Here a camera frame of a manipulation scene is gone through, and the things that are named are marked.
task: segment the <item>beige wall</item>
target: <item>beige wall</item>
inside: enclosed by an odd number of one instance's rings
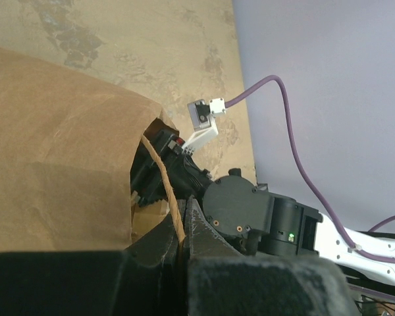
[[[243,90],[230,0],[0,0],[0,46],[156,100],[184,138],[188,102]],[[197,164],[215,176],[242,167],[255,182],[244,103],[219,119],[219,131]]]

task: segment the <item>wire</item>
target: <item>wire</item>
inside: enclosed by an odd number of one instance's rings
[[[363,310],[362,310],[362,308],[361,308],[360,305],[359,305],[360,302],[354,300],[354,303],[355,303],[355,306],[357,306],[357,309],[358,309],[359,313],[362,314],[362,313],[363,313]]]
[[[374,261],[395,263],[395,258],[383,257],[381,255],[373,255],[372,253],[369,253],[367,251],[359,249],[360,245],[356,245],[356,243],[351,239],[351,237],[348,235],[346,229],[342,225],[340,219],[338,218],[338,215],[334,212],[334,210],[330,206],[329,202],[322,195],[322,193],[319,191],[319,189],[316,188],[314,183],[312,183],[312,181],[310,180],[310,178],[307,175],[306,171],[304,170],[302,162],[300,161],[300,158],[298,156],[296,142],[294,140],[294,133],[292,131],[292,125],[291,125],[290,104],[288,102],[288,96],[287,96],[287,92],[285,90],[284,82],[282,82],[281,78],[279,78],[278,76],[275,76],[274,74],[270,75],[268,77],[265,77],[264,79],[260,80],[259,82],[254,84],[252,87],[248,88],[246,91],[244,91],[243,93],[241,93],[240,95],[235,97],[234,99],[227,101],[225,103],[225,107],[226,108],[232,107],[233,105],[235,105],[238,102],[242,101],[243,99],[247,98],[254,91],[256,91],[261,86],[267,84],[270,81],[277,82],[277,84],[279,85],[279,88],[281,90],[282,100],[284,102],[285,118],[286,118],[287,130],[288,130],[288,138],[290,139],[291,151],[292,151],[294,161],[296,162],[297,168],[298,168],[301,176],[303,177],[304,182],[309,186],[310,190],[316,195],[316,197],[322,203],[323,207],[327,210],[327,212],[330,216],[330,219],[334,223],[336,230],[341,235],[342,239],[344,239],[345,243],[347,243],[347,245],[350,248],[352,248],[353,250],[358,252],[363,257],[366,257],[366,258],[368,258],[370,260],[374,260]]]
[[[357,286],[357,285],[353,285],[353,284],[349,284],[348,287],[354,291],[360,292],[360,293],[365,293],[365,294],[369,294],[369,295],[373,295],[376,296],[378,298],[382,298],[386,301],[392,301],[395,302],[395,296],[390,295],[390,294],[386,294],[386,293],[382,293],[382,292],[378,292],[378,291],[374,291],[371,290],[369,288],[364,288],[362,286]]]
[[[375,298],[371,298],[371,297],[366,296],[366,295],[364,295],[364,297],[365,297],[365,298],[368,298],[369,300],[371,300],[371,302],[355,301],[356,304],[357,304],[357,303],[362,303],[362,304],[381,304],[381,305],[384,306],[385,308],[387,308],[387,309],[389,309],[389,310],[395,312],[395,309],[394,309],[393,307],[390,307],[390,306],[387,305],[387,304],[395,305],[395,303],[393,303],[393,302],[382,302],[382,301],[378,301],[378,300],[376,300]]]
[[[374,232],[376,231],[378,228],[382,227],[383,225],[386,225],[392,221],[395,221],[395,215],[391,216],[387,219],[384,219],[383,221],[381,221],[379,224],[376,224],[375,226],[373,226],[372,228],[369,229],[369,232]]]

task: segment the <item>cable clip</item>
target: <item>cable clip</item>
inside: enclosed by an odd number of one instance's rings
[[[350,248],[351,250],[356,250],[356,251],[361,251],[363,250],[363,247],[359,244],[354,244],[354,248]]]

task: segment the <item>brown paper bag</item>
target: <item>brown paper bag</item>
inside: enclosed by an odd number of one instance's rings
[[[128,246],[130,166],[164,123],[141,95],[0,49],[0,251]]]
[[[154,203],[147,207],[132,207],[132,242],[139,240],[152,228],[157,226],[170,212],[166,201]]]

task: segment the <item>black plastic part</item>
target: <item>black plastic part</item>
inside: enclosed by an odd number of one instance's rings
[[[134,266],[124,251],[0,253],[0,316],[129,315]]]
[[[179,201],[178,208],[184,216],[186,201]],[[126,252],[135,259],[125,284],[130,289],[125,299],[129,306],[135,307],[129,310],[129,315],[158,315],[159,311],[166,311],[166,315],[184,315],[186,306],[176,295],[182,274],[172,217],[165,217]]]
[[[161,130],[151,140],[152,146],[167,169],[178,199],[200,198],[212,183],[207,170],[199,169],[190,155],[183,153],[183,140],[171,130]],[[130,171],[130,192],[138,193],[140,207],[166,199],[161,173],[147,149],[140,144]]]
[[[242,176],[242,170],[240,168],[232,168],[228,170],[230,176]]]
[[[242,177],[229,175],[212,183],[203,197],[203,212],[224,238],[247,239],[249,255],[255,254],[255,246],[271,255],[316,254],[316,225],[322,220],[318,210],[260,191]],[[261,239],[258,245],[255,236]]]
[[[224,176],[206,190],[203,212],[213,219],[210,223],[224,238],[247,236],[246,226],[269,232],[273,199],[266,194],[255,194],[254,189],[245,178]]]
[[[190,316],[359,315],[339,269],[317,257],[193,258],[188,295]]]
[[[202,102],[195,103],[197,117],[200,123],[204,123],[208,121],[208,115],[211,114],[211,110],[209,105],[203,104]]]
[[[271,255],[317,254],[313,249],[316,224],[322,220],[318,210],[291,199],[275,198],[271,230],[262,236],[259,251]]]
[[[236,257],[242,256],[205,220],[199,204],[190,199],[184,219],[186,239],[184,250],[191,257]]]

